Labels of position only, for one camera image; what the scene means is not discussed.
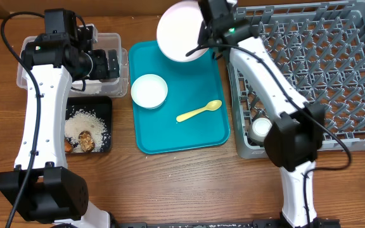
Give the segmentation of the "pink plate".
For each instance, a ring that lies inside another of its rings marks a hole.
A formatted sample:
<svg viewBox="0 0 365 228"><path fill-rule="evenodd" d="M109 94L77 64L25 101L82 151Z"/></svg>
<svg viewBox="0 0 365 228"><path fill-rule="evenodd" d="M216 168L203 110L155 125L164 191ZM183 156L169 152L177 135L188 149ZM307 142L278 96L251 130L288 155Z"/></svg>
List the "pink plate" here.
<svg viewBox="0 0 365 228"><path fill-rule="evenodd" d="M181 1L172 5L161 16L157 26L157 43L170 60L190 62L201 57L206 49L187 56L198 47L203 16L197 1Z"/></svg>

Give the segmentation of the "brown food scrap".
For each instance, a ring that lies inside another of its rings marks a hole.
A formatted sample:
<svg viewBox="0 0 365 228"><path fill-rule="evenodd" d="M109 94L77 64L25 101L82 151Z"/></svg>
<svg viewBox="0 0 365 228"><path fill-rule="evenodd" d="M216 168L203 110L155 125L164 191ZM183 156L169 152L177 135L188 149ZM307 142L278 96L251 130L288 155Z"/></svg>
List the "brown food scrap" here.
<svg viewBox="0 0 365 228"><path fill-rule="evenodd" d="M85 153L90 153L93 151L95 148L95 143L89 131L84 130L79 134L79 146Z"/></svg>

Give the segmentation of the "grey dish rack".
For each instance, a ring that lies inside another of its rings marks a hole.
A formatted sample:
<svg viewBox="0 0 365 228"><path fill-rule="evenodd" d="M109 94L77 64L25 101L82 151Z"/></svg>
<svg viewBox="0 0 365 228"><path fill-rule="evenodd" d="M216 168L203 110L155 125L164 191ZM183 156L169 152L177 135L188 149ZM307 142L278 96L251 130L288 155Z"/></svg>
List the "grey dish rack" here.
<svg viewBox="0 0 365 228"><path fill-rule="evenodd" d="M324 105L322 148L365 151L365 1L247 6L235 15L257 29L287 81Z"/></svg>

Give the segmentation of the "yellow plastic spoon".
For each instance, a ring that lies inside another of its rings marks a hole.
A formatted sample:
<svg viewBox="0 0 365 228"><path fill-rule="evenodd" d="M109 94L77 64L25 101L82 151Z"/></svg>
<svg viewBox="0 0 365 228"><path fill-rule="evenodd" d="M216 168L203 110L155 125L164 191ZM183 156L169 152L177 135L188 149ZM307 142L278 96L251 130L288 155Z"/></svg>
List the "yellow plastic spoon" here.
<svg viewBox="0 0 365 228"><path fill-rule="evenodd" d="M200 113L203 113L204 111L215 111L218 110L222 106L221 100L213 100L208 102L204 107L189 111L187 113L183 113L176 117L177 122L183 122L189 118L194 117L195 115L198 115Z"/></svg>

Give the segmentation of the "teal serving tray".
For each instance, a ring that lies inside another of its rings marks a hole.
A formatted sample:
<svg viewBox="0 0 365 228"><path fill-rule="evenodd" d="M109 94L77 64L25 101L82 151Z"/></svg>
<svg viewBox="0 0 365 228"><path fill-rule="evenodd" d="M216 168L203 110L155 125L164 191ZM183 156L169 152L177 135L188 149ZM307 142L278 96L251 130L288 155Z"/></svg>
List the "teal serving tray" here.
<svg viewBox="0 0 365 228"><path fill-rule="evenodd" d="M204 107L209 101L224 101L218 63L212 52L192 62L178 63L163 55L156 41L139 42L129 51L131 82L146 74L164 79L168 94L164 103L146 109L134 103L133 116L138 148L149 155L224 144L230 135L225 104L186 121L177 116Z"/></svg>

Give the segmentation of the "white rice pile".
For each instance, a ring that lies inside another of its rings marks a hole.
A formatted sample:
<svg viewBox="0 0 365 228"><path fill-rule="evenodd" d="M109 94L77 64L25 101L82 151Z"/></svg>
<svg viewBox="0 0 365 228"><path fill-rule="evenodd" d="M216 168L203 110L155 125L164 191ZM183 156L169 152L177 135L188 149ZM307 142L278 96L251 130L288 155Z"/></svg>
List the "white rice pile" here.
<svg viewBox="0 0 365 228"><path fill-rule="evenodd" d="M88 132L86 136L94 143L90 151L83 150L86 143L81 143L79 136ZM94 113L85 110L77 110L68 120L65 121L65 139L73 146L73 153L104 153L111 146L109 128L102 118Z"/></svg>

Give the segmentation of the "pale green bowl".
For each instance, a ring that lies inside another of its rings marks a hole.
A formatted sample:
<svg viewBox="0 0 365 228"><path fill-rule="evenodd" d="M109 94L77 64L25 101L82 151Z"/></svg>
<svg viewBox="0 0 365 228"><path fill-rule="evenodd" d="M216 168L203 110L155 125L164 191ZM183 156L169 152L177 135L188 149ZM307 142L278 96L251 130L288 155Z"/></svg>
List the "pale green bowl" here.
<svg viewBox="0 0 365 228"><path fill-rule="evenodd" d="M159 108L166 100L167 95L167 83L159 75L142 75L131 86L132 100L136 105L145 109Z"/></svg>

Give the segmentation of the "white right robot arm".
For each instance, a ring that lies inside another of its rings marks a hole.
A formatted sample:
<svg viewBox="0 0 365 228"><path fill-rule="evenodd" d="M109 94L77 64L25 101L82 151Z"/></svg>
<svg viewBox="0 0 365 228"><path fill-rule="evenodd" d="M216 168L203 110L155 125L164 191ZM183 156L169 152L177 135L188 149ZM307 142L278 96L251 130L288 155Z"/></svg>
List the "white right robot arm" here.
<svg viewBox="0 0 365 228"><path fill-rule="evenodd" d="M261 100L272 126L263 145L279 168L283 188L280 220L271 227L339 227L336 219L318 218L313 200L313 173L323 136L325 110L308 100L286 80L269 56L257 29L237 19L227 1L199 1L202 16L197 50L217 48L247 79Z"/></svg>

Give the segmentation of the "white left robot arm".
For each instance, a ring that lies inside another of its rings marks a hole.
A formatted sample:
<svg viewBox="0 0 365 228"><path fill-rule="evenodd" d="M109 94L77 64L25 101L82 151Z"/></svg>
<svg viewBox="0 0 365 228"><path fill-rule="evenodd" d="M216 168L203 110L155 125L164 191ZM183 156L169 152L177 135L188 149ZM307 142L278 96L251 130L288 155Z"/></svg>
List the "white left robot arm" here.
<svg viewBox="0 0 365 228"><path fill-rule="evenodd" d="M47 9L45 31L15 59L25 71L27 109L22 144L12 171L0 173L11 214L53 227L117 227L89 200L86 181L68 169L65 115L75 81L120 75L114 50L93 49L98 33L67 9Z"/></svg>

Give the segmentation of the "pale green cup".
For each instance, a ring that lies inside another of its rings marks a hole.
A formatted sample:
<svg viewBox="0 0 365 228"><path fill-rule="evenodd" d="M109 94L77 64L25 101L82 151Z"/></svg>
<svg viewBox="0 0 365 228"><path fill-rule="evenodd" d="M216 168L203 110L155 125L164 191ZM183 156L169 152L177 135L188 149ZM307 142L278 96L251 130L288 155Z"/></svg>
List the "pale green cup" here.
<svg viewBox="0 0 365 228"><path fill-rule="evenodd" d="M257 118L250 124L248 138L258 145L263 145L264 139L268 135L271 127L272 123L268 118Z"/></svg>

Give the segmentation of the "black tray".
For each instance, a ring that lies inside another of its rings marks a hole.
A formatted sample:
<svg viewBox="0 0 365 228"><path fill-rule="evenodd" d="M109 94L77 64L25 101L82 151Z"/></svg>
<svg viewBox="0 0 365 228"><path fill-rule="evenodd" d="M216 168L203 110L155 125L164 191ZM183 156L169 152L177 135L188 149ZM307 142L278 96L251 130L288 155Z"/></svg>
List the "black tray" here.
<svg viewBox="0 0 365 228"><path fill-rule="evenodd" d="M77 110L85 110L94 113L98 118L104 120L105 125L109 128L111 136L110 149L112 148L112 99L108 96L92 96L92 97L74 97L67 101L65 121L68 120Z"/></svg>

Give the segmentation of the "orange carrot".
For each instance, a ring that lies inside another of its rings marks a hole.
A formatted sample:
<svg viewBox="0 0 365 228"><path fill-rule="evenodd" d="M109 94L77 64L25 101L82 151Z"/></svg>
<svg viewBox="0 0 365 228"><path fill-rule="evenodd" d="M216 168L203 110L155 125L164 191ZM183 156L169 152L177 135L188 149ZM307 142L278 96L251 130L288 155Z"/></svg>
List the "orange carrot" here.
<svg viewBox="0 0 365 228"><path fill-rule="evenodd" d="M74 148L73 146L66 140L64 139L64 146L65 146L65 152L66 153L72 153Z"/></svg>

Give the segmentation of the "clear plastic bin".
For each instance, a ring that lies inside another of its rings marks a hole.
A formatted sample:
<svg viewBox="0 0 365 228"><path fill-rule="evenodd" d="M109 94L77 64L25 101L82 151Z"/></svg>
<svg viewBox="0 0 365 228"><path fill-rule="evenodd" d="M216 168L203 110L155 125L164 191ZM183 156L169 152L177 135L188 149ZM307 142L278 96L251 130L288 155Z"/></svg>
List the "clear plastic bin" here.
<svg viewBox="0 0 365 228"><path fill-rule="evenodd" d="M120 77L109 80L90 80L93 69L92 50L115 49L120 67ZM117 33L99 33L93 24L47 26L38 36L27 37L20 57L29 69L37 65L65 67L72 79L70 97L108 96L123 97L127 93L127 52L121 46Z"/></svg>

